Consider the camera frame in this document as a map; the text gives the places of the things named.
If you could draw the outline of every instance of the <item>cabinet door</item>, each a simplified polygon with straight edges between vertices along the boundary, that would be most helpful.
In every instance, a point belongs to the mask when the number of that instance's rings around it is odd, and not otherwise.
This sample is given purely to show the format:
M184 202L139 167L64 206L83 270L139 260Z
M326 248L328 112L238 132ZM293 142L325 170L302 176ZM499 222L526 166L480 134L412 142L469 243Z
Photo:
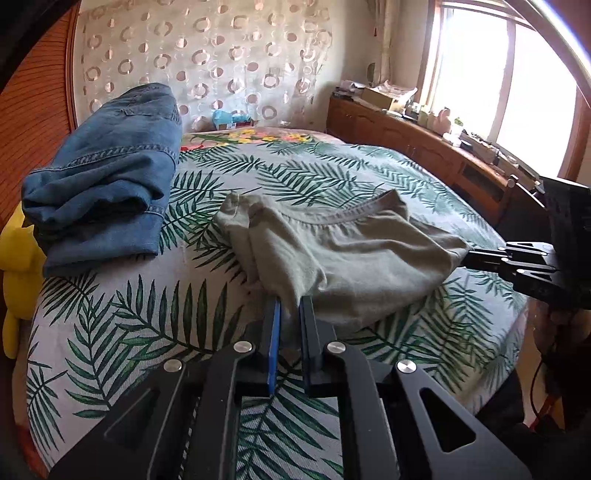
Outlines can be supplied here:
M410 138L403 131L391 127L384 128L381 142L383 147L391 148L403 155L408 155L411 150L409 148L410 143Z
M360 145L379 145L382 126L371 114L357 114L355 118L355 142Z
M462 167L461 160L458 160L455 152L446 145L427 141L417 146L413 153L415 162L448 185L453 183Z
M326 119L326 131L347 143L353 143L355 133L355 117L345 100L330 100L329 114Z

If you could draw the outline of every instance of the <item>figurine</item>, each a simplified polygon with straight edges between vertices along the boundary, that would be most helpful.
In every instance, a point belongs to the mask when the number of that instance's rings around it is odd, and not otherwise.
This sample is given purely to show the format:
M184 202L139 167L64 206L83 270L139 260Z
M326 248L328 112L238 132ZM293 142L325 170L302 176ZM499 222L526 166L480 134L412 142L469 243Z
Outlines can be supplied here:
M443 134L448 134L452 131L452 121L449 119L451 114L452 111L449 108L444 108L439 112L439 116L437 117L437 120L435 120L435 125L433 126L433 131L435 133L443 136Z

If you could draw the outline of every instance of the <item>jeans pocket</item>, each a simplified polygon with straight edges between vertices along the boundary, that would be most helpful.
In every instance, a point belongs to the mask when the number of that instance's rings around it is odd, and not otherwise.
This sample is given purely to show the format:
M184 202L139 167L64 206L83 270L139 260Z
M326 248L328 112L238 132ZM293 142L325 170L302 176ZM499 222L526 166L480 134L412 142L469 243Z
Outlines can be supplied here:
M126 116L153 116L157 118L164 118L166 120L172 120L177 124L181 122L177 106L170 105L169 102L152 101L146 103L139 103L134 106L128 106L126 108L123 108L122 110Z

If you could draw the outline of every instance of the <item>curtain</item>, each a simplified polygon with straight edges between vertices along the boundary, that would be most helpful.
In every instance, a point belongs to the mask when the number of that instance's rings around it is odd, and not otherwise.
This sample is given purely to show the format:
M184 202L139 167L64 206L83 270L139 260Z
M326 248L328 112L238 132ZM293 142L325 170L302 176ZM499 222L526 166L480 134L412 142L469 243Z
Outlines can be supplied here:
M128 89L160 82L171 87L185 131L211 129L216 109L305 127L332 43L326 3L118 0L83 12L74 64L79 123Z
M390 78L390 48L394 21L397 16L400 0L366 0L369 11L375 16L378 35L378 52L374 68L372 84L379 85Z

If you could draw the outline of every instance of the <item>yellow plush toy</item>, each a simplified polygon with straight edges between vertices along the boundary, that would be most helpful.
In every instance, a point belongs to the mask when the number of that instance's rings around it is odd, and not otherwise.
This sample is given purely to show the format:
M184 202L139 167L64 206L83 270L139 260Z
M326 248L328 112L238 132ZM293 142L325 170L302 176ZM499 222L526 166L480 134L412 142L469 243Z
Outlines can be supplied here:
M2 344L8 358L18 352L19 319L31 320L43 285L45 255L33 237L33 226L22 227L25 216L19 203L0 233L0 270L4 270L4 301L7 313Z

